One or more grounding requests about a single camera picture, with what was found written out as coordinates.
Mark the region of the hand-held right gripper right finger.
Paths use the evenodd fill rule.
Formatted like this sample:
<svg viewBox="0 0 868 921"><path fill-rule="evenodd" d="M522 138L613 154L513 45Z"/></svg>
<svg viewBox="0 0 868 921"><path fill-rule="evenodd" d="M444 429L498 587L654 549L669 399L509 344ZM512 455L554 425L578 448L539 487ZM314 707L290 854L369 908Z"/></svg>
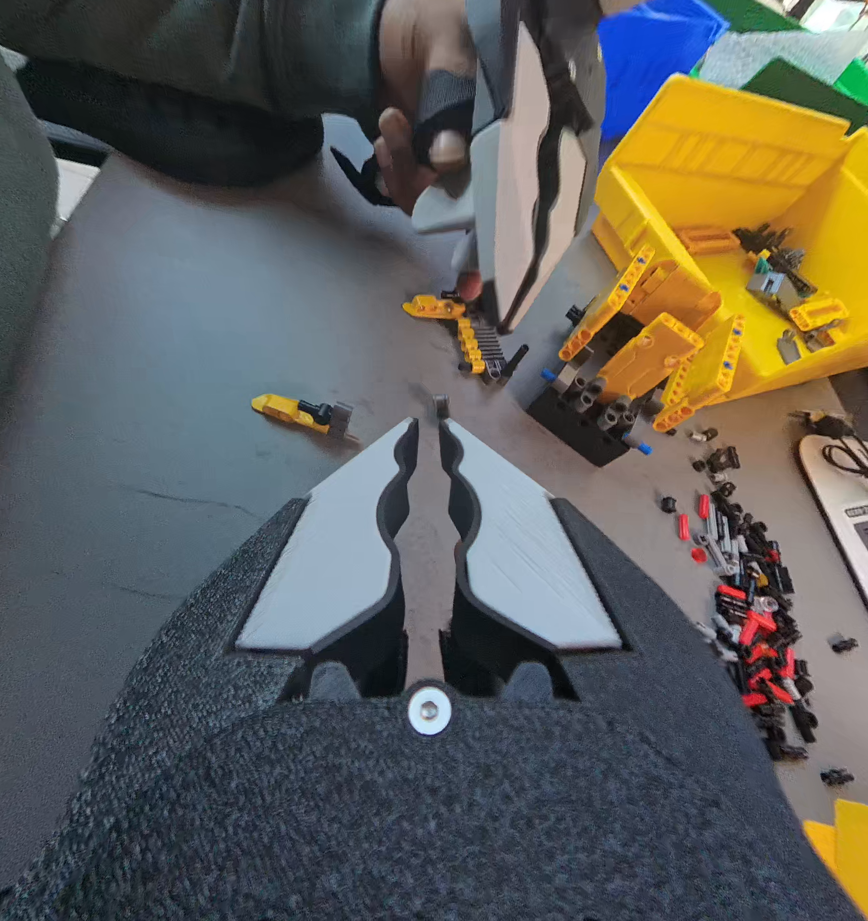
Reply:
<svg viewBox="0 0 868 921"><path fill-rule="evenodd" d="M455 689L571 689L569 654L621 651L555 497L456 421L440 422L458 533L451 621L440 633Z"/></svg>

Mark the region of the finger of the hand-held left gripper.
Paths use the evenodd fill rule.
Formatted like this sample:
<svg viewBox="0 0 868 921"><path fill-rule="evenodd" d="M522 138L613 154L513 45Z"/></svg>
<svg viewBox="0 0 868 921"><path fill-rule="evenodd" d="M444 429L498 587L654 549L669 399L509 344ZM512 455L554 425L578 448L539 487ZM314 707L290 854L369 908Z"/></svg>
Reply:
<svg viewBox="0 0 868 921"><path fill-rule="evenodd" d="M534 297L544 247L540 153L552 115L539 45L526 22L518 23L513 44L509 101L473 143L482 308L497 331L514 331Z"/></svg>
<svg viewBox="0 0 868 921"><path fill-rule="evenodd" d="M591 124L577 135L563 132L560 185L550 209L550 242L543 257L543 279L556 273L559 263L568 260L567 252L587 232L596 190L601 126L605 116L607 75L599 40L581 40L566 49L568 63L574 67L573 80L588 111Z"/></svg>

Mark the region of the small yellow lego subassembly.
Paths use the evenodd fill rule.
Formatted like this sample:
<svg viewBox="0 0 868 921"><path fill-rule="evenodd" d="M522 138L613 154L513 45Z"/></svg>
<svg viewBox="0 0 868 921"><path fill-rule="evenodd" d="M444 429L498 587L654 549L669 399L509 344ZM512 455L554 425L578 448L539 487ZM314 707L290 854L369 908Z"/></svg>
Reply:
<svg viewBox="0 0 868 921"><path fill-rule="evenodd" d="M338 440L347 436L353 413L351 405L339 401L313 403L270 393L254 397L251 408L275 421Z"/></svg>

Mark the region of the yellow black lego model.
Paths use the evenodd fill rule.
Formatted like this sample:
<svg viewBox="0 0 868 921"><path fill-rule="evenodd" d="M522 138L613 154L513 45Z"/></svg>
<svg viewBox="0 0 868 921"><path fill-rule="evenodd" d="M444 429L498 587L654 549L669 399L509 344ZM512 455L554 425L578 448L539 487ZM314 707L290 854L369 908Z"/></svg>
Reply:
<svg viewBox="0 0 868 921"><path fill-rule="evenodd" d="M650 455L667 434L729 396L747 318L646 242L611 287L566 317L571 331L527 414L596 468Z"/></svg>

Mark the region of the person's left forearm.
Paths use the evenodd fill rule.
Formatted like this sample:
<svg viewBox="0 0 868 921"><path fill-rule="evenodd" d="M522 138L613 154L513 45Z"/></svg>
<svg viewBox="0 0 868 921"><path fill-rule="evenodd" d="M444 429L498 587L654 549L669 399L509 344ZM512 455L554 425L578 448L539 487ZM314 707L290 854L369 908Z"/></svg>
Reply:
<svg viewBox="0 0 868 921"><path fill-rule="evenodd" d="M0 45L304 119L378 113L382 2L0 1Z"/></svg>

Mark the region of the yellow lego subassembly with rack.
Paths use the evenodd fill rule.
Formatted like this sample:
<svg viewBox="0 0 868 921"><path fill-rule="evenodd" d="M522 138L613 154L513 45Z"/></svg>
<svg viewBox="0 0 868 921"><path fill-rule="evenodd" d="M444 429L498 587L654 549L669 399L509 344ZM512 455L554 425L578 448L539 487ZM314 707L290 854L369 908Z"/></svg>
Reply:
<svg viewBox="0 0 868 921"><path fill-rule="evenodd" d="M439 295L415 295L402 307L409 317L436 321L453 333L461 356L458 370L467 377L503 385L529 354L529 345L525 343L507 356L496 328L456 290L442 291Z"/></svg>

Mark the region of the black lego parts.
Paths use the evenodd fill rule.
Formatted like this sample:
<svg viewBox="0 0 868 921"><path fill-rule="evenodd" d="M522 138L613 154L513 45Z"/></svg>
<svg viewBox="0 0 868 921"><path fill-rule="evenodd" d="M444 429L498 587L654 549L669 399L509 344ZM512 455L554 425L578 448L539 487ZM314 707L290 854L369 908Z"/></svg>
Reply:
<svg viewBox="0 0 868 921"><path fill-rule="evenodd" d="M765 260L772 272L785 275L799 296L814 295L818 286L801 270L807 250L786 245L791 232L791 227L773 229L768 223L753 228L737 227L732 231L746 252L754 254L757 260Z"/></svg>

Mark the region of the grey lego piece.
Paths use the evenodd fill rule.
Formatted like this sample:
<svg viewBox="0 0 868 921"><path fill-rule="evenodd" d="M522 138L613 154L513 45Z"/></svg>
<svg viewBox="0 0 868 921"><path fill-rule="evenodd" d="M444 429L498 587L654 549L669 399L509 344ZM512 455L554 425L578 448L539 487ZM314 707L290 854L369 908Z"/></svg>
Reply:
<svg viewBox="0 0 868 921"><path fill-rule="evenodd" d="M746 290L762 303L774 307L788 308L798 303L794 284L784 272L774 270L768 259L762 256L755 261Z"/></svg>

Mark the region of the pile of small lego pins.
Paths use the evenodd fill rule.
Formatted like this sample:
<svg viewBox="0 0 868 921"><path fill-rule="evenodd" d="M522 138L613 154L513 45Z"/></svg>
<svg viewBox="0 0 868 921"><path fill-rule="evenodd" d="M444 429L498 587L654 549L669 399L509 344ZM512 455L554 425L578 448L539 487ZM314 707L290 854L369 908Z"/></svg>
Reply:
<svg viewBox="0 0 868 921"><path fill-rule="evenodd" d="M669 495L659 497L658 507L693 560L716 578L710 615L696 628L725 667L770 759L806 762L819 720L809 699L809 664L798 655L795 589L780 543L735 498L736 447L712 446L692 467L706 480L693 510Z"/></svg>

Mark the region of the short yellow lego beam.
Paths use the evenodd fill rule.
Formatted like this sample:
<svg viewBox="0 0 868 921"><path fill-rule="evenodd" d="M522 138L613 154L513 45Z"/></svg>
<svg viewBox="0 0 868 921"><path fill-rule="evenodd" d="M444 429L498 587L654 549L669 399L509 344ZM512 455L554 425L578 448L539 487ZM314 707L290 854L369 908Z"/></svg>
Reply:
<svg viewBox="0 0 868 921"><path fill-rule="evenodd" d="M802 334L833 329L849 315L842 300L831 295L813 295L787 312L790 321Z"/></svg>

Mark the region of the person's left hand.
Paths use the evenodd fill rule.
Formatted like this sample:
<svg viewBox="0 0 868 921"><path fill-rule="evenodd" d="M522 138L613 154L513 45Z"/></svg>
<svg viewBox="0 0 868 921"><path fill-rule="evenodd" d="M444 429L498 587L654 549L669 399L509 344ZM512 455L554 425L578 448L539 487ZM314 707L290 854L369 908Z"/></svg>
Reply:
<svg viewBox="0 0 868 921"><path fill-rule="evenodd" d="M413 124L430 71L473 76L475 53L463 1L387 1L379 25L379 136L373 143L382 182L394 205L411 214L421 193L467 160L463 134L451 130L432 139L430 166L413 149Z"/></svg>

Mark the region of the large yellow storage bin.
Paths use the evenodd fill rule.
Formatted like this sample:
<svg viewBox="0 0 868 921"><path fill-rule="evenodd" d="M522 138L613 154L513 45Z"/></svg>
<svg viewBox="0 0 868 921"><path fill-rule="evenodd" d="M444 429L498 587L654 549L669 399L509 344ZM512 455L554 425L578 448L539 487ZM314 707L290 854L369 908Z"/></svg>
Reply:
<svg viewBox="0 0 868 921"><path fill-rule="evenodd" d="M739 372L725 401L868 366L868 128L682 75L668 79L602 167L593 233L617 269L641 244L719 292L719 313L747 318ZM801 333L788 308L746 290L743 248L693 258L677 226L791 227L802 273L849 311Z"/></svg>

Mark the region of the blue storage bin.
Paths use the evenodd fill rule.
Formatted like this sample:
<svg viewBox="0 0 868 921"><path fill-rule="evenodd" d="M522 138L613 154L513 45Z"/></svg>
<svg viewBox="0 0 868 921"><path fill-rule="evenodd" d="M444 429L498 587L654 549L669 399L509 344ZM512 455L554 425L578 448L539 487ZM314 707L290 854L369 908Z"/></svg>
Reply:
<svg viewBox="0 0 868 921"><path fill-rule="evenodd" d="M700 1L651 1L601 20L605 67L601 138L624 136L664 82L688 75L729 29L725 17Z"/></svg>

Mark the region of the white book stand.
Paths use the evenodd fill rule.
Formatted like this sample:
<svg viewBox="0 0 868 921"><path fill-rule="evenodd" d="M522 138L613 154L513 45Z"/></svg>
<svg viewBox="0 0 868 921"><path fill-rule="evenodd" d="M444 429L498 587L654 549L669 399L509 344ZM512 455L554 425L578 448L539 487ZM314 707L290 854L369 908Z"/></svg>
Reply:
<svg viewBox="0 0 868 921"><path fill-rule="evenodd" d="M798 443L798 464L868 611L868 552L854 521L868 518L868 442L818 434Z"/></svg>

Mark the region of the yellow bin with small parts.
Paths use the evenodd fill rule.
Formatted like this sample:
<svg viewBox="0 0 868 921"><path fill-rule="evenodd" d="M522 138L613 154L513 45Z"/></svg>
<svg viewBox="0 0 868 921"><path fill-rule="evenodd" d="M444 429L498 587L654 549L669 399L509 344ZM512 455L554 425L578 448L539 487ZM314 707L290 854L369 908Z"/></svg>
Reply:
<svg viewBox="0 0 868 921"><path fill-rule="evenodd" d="M839 799L832 823L802 826L815 853L868 919L868 805Z"/></svg>

